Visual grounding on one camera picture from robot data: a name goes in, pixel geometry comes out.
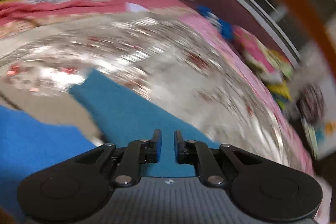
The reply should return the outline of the floral satin bedspread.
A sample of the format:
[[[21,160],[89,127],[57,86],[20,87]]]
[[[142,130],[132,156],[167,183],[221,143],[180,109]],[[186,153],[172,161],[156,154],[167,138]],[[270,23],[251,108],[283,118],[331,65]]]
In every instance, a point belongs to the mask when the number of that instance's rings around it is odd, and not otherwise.
[[[71,95],[92,71],[192,125],[226,182],[142,174],[112,185],[118,147]],[[1,107],[76,127],[94,148],[26,176],[19,221],[329,223],[331,189],[270,92],[214,26],[176,0],[1,2]]]

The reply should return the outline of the yellow folded blanket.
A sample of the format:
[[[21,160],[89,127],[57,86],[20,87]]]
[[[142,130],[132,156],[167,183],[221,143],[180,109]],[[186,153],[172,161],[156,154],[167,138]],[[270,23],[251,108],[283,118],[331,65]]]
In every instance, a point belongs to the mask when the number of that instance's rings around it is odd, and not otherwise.
[[[292,101],[286,82],[280,84],[266,84],[266,87],[281,110],[284,110],[287,103]]]

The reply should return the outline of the blue clothes on sofa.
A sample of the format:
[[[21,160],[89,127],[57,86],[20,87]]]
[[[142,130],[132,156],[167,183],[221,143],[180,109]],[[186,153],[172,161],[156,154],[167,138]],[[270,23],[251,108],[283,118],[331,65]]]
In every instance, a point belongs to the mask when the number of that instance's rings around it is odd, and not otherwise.
[[[230,23],[213,14],[211,9],[206,6],[198,6],[197,12],[214,26],[223,39],[229,42],[233,41],[234,33]]]

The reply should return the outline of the pink floral pillow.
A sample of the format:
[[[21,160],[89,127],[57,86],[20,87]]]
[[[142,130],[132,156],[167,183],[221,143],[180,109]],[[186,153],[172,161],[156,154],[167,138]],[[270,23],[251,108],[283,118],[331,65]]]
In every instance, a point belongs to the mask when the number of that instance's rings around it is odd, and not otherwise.
[[[266,46],[240,26],[233,27],[235,43],[245,63],[265,83],[281,84],[289,80],[294,69],[281,53]]]

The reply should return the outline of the teal fleece sweater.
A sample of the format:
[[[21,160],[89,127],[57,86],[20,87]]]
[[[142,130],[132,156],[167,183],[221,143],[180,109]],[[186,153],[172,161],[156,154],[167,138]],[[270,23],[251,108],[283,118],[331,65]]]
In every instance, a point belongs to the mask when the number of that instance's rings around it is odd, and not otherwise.
[[[206,137],[192,125],[178,119],[133,91],[92,71],[85,82],[70,89],[103,131],[107,141],[125,147],[131,141],[162,132],[161,157],[147,164],[145,176],[187,177],[194,170],[175,161],[174,132],[217,148],[219,143]],[[29,114],[1,107],[1,207],[24,219],[17,202],[17,187],[28,175],[70,159],[94,148],[74,126],[45,124]]]

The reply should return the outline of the dark floral quilt bundle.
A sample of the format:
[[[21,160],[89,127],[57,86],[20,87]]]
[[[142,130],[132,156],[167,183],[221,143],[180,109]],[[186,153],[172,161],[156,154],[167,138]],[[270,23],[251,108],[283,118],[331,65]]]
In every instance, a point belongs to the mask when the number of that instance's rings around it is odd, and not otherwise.
[[[300,114],[310,124],[319,122],[325,112],[325,101],[321,88],[309,84],[299,95],[297,106]]]

